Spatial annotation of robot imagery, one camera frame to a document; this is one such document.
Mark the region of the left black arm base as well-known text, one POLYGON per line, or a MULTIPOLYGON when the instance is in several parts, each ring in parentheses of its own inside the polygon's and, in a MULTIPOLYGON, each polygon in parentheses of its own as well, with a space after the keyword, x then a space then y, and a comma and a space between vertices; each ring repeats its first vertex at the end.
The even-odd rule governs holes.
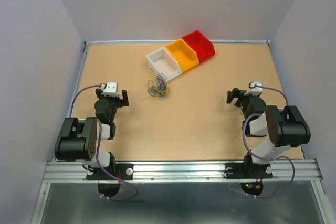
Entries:
MULTIPOLYGON (((116 163, 115 166, 110 165, 109 167, 105 167, 104 169, 113 176, 121 179, 121 180, 132 180, 133 179, 133 171, 134 165, 131 163, 116 163)), ((87 171, 86 180, 94 181, 94 180, 114 180, 109 175, 107 175, 101 168, 94 168, 88 166, 85 168, 87 171)))

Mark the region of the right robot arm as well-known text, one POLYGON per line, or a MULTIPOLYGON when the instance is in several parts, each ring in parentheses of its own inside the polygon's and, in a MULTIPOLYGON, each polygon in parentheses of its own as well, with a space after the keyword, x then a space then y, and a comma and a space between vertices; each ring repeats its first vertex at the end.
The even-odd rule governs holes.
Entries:
POLYGON ((250 90, 234 88, 227 92, 226 103, 236 99, 235 106, 241 108, 243 144, 247 154, 238 169, 253 177, 260 171, 266 172, 270 162, 280 159, 280 154, 294 147, 308 144, 310 128, 294 105, 279 109, 267 105, 260 97, 264 86, 253 82, 250 90))

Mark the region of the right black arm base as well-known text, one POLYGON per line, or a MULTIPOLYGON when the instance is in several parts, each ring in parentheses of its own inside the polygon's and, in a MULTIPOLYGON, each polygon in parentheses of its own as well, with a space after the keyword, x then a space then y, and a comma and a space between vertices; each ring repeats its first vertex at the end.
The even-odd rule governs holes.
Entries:
POLYGON ((227 179, 273 178, 270 165, 252 163, 248 167, 243 162, 225 164, 224 177, 227 179))

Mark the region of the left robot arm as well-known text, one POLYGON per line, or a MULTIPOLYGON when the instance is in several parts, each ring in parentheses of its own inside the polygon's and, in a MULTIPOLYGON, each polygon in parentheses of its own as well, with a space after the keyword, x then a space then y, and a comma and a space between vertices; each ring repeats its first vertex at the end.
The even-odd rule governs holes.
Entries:
POLYGON ((94 104, 95 116, 84 121, 69 116, 64 119, 55 144, 55 158, 61 161, 81 162, 92 173, 106 179, 117 175, 115 157, 98 148, 97 140, 112 140, 116 134, 114 118, 119 108, 129 106, 128 92, 106 88, 95 90, 98 100, 94 104))

